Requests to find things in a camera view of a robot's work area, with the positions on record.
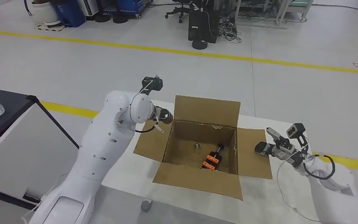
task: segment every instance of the blue bin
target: blue bin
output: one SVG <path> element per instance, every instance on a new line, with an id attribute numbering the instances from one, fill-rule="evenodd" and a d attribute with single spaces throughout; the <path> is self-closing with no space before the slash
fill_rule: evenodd
<path id="1" fill-rule="evenodd" d="M 84 17 L 77 0 L 50 0 L 65 26 L 78 27 L 84 24 Z"/>
<path id="2" fill-rule="evenodd" d="M 140 7 L 143 5 L 142 0 L 137 0 L 137 5 L 135 6 L 136 0 L 118 0 L 118 6 L 121 12 L 137 12 Z"/>

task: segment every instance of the black chair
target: black chair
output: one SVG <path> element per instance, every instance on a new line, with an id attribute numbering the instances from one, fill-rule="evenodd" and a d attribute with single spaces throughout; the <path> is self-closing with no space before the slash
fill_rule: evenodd
<path id="1" fill-rule="evenodd" d="M 191 0 L 177 0 L 176 2 L 181 3 L 181 7 L 180 8 L 175 7 L 172 12 L 167 12 L 166 18 L 168 18 L 168 15 L 174 15 L 174 14 L 180 13 L 179 23 L 181 24 L 183 22 L 182 18 L 183 18 L 184 13 L 189 14 L 189 12 L 190 12 L 190 8 L 185 8 L 184 4 L 191 3 Z"/>

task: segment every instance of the orange object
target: orange object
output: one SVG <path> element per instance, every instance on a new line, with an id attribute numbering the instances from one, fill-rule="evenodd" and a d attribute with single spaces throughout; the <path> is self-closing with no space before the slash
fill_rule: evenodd
<path id="1" fill-rule="evenodd" d="M 203 166 L 205 166 L 206 168 L 210 169 L 210 170 L 215 170 L 214 166 L 211 166 L 210 164 L 208 164 L 206 161 L 202 163 Z"/>
<path id="2" fill-rule="evenodd" d="M 219 160 L 218 160 L 217 158 L 214 158 L 214 157 L 211 156 L 211 155 L 208 155 L 206 158 L 207 158 L 208 160 L 210 160 L 210 161 L 216 163 L 216 164 L 219 163 Z"/>

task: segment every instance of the cardboard box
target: cardboard box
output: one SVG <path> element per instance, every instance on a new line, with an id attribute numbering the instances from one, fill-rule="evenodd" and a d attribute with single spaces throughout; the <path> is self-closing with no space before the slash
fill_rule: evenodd
<path id="1" fill-rule="evenodd" d="M 265 131 L 237 128 L 239 111 L 240 102 L 176 96 L 172 124 L 159 124 L 164 133 L 141 134 L 134 153 L 161 162 L 154 183 L 243 200 L 239 175 L 272 179 L 272 173 L 269 157 L 255 153 L 256 144 L 266 141 Z M 147 122 L 143 130 L 153 124 Z M 218 170 L 202 169 L 218 144 L 225 145 Z"/>

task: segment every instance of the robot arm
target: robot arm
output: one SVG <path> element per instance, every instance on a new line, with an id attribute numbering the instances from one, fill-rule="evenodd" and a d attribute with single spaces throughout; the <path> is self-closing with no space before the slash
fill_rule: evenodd
<path id="1" fill-rule="evenodd" d="M 151 90 L 162 88 L 162 80 L 146 77 L 142 84 L 139 93 L 113 91 L 106 96 L 103 109 L 84 134 L 70 173 L 41 200 L 30 224 L 86 224 L 103 179 L 123 155 L 134 133 L 160 129 L 158 122 L 172 122 L 172 114 L 153 105 L 148 96 Z M 152 129 L 135 130 L 136 124 L 147 120 L 156 121 Z"/>
<path id="2" fill-rule="evenodd" d="M 271 155 L 286 161 L 310 182 L 313 203 L 321 223 L 353 224 L 358 220 L 357 191 L 354 187 L 354 177 L 349 169 L 341 164 L 323 162 L 308 153 L 308 141 L 303 135 L 305 128 L 302 124 L 294 124 L 287 130 L 290 139 L 296 138 L 302 150 L 298 151 L 289 139 L 282 137 L 272 128 L 266 129 L 274 138 L 275 144 L 260 142 L 255 151 L 259 155 Z"/>

